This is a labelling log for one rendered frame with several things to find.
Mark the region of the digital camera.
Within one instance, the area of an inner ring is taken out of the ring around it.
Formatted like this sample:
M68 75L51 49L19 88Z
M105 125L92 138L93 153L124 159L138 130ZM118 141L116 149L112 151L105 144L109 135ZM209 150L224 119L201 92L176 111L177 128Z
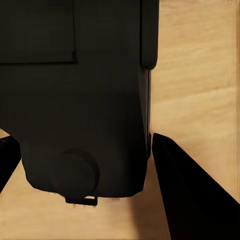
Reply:
M0 129L33 188L88 206L143 191L159 2L0 0Z

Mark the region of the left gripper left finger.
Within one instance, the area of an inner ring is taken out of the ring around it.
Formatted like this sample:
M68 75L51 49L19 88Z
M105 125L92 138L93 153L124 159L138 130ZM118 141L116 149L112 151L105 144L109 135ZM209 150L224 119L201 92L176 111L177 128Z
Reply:
M17 140L11 135L0 138L0 193L21 159L20 143Z

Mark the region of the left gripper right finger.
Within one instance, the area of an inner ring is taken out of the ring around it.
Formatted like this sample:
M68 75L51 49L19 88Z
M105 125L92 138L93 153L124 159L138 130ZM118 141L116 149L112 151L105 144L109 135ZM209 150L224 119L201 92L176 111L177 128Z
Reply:
M170 137L152 153L171 240L240 240L240 203Z

